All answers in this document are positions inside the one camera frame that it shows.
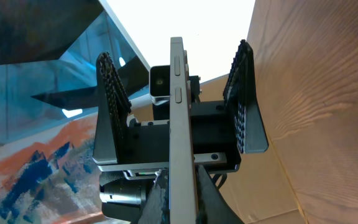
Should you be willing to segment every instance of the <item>painting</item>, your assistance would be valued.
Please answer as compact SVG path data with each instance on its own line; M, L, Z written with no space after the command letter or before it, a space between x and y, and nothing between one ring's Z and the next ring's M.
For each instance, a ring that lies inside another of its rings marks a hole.
M101 214L95 114L0 146L0 223L65 223Z

